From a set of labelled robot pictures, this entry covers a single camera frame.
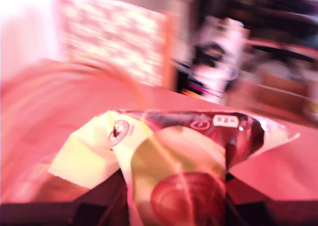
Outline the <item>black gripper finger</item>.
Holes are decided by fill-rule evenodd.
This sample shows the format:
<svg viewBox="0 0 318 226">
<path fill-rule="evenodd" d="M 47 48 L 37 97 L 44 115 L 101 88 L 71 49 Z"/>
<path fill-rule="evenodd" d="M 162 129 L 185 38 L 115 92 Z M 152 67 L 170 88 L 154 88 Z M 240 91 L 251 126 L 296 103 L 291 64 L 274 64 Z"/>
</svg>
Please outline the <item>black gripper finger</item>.
<svg viewBox="0 0 318 226">
<path fill-rule="evenodd" d="M 127 186 L 120 170 L 73 202 L 72 226 L 128 226 Z"/>
<path fill-rule="evenodd" d="M 226 174 L 226 218 L 227 226 L 267 226 L 268 211 L 265 201 L 268 197 Z"/>
</svg>

